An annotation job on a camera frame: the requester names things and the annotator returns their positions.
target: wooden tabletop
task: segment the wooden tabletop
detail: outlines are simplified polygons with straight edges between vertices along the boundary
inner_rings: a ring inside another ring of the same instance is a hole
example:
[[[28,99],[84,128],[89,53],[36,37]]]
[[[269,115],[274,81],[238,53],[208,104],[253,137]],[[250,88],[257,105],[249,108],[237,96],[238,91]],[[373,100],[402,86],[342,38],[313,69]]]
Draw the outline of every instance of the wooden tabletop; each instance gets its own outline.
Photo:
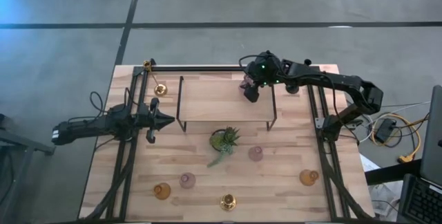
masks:
[[[337,65],[320,65],[320,69],[338,73]],[[107,109],[123,102],[124,89],[131,83],[132,70],[133,66],[116,66]],[[176,115],[181,75],[186,82],[235,81],[235,84],[239,84],[243,78],[239,72],[154,74],[160,84],[169,88],[167,95],[160,97],[160,111],[172,116]],[[154,86],[155,82],[149,78],[144,102],[149,103],[155,97]],[[275,86],[275,94],[278,119],[270,131],[261,122],[199,122],[188,124],[187,132],[183,133],[175,121],[157,131],[156,143],[149,144],[145,139],[146,129],[143,129],[138,138],[126,220],[328,221],[323,179],[320,178],[311,187],[299,181],[299,173],[303,169],[321,170],[307,88],[301,87],[297,94],[290,95],[284,85],[279,84]],[[329,111],[334,113],[332,91],[325,89],[325,94]],[[347,106],[342,92],[336,92],[336,105],[338,110]],[[233,155],[207,168],[206,165],[218,155],[209,144],[209,137],[213,131],[226,125],[240,128],[238,146],[234,147]],[[348,135],[345,130],[342,130],[342,134]],[[100,137],[97,145],[109,138]],[[247,152],[257,145],[263,148],[264,158],[260,162],[253,162]],[[356,142],[342,137],[336,145],[346,188],[368,214],[374,215]],[[109,189],[117,148],[118,142],[114,141],[95,152],[79,217],[91,213]],[[194,188],[180,187],[180,174],[184,172],[196,175]],[[171,195],[166,200],[154,197],[153,187],[158,183],[171,186]],[[115,202],[115,213],[119,212],[121,191],[122,187]],[[220,208],[220,197],[224,194],[236,197],[237,206],[231,212]],[[336,188],[334,199],[338,216],[342,216]]]

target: keyboard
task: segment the keyboard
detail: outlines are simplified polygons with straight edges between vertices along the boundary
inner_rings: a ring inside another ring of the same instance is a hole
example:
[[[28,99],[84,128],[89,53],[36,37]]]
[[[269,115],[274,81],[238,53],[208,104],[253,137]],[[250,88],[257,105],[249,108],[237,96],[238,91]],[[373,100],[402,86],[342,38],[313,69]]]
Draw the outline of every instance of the keyboard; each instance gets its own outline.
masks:
[[[442,224],[442,194],[430,189],[425,181],[411,179],[403,215],[415,223]]]

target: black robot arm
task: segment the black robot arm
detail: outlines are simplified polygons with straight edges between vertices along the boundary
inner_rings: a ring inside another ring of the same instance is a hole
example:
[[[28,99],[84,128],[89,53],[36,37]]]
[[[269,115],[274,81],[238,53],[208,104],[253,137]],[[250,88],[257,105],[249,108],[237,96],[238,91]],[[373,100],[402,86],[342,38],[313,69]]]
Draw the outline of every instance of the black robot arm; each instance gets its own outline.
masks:
[[[160,130],[175,121],[174,117],[165,115],[158,109],[159,100],[153,98],[149,106],[142,103],[139,113],[131,114],[125,104],[119,104],[107,111],[106,115],[93,120],[61,122],[52,130],[52,142],[63,145],[78,138],[112,135],[120,141],[133,138],[134,131],[149,127],[146,139],[155,142],[154,130]]]
[[[297,93],[299,86],[313,85],[344,91],[352,97],[354,103],[342,110],[339,116],[329,115],[324,119],[322,133],[324,139],[328,141],[338,139],[344,124],[348,124],[362,114],[371,115],[381,109],[382,90],[358,76],[321,72],[309,67],[311,64],[309,60],[305,60],[304,64],[279,60],[269,51],[247,57],[256,57],[244,68],[249,78],[249,83],[244,87],[244,96],[251,102],[258,100],[259,87],[279,83],[284,83],[289,93]]]

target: green plant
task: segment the green plant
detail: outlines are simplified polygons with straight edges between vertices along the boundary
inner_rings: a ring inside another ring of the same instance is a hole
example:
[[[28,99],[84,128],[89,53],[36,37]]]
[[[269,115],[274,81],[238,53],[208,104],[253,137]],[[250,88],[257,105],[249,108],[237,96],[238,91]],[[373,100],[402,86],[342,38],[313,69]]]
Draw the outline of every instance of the green plant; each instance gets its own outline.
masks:
[[[233,146],[238,146],[235,141],[240,138],[240,136],[238,136],[238,131],[239,129],[227,127],[224,130],[224,133],[215,133],[210,137],[210,144],[220,152],[220,155],[214,161],[209,163],[207,167],[212,167],[218,164],[226,155],[231,155],[233,153]]]

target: brass candlestick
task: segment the brass candlestick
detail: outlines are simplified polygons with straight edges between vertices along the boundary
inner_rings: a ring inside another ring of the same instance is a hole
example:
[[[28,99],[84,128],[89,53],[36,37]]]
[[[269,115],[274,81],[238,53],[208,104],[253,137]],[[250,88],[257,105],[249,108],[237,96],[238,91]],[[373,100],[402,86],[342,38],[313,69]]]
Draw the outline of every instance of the brass candlestick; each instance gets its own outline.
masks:
[[[234,209],[236,207],[235,196],[227,194],[221,197],[220,207],[226,211],[231,211],[232,209]]]
[[[153,92],[155,93],[155,95],[156,96],[165,96],[167,94],[167,86],[163,85],[163,84],[159,84],[157,82],[157,79],[155,78],[155,76],[153,76],[152,63],[150,61],[144,61],[143,67],[144,67],[144,69],[146,69],[146,71],[151,72],[152,78],[155,81],[155,83],[157,84],[157,86],[155,86],[155,88],[153,89]]]

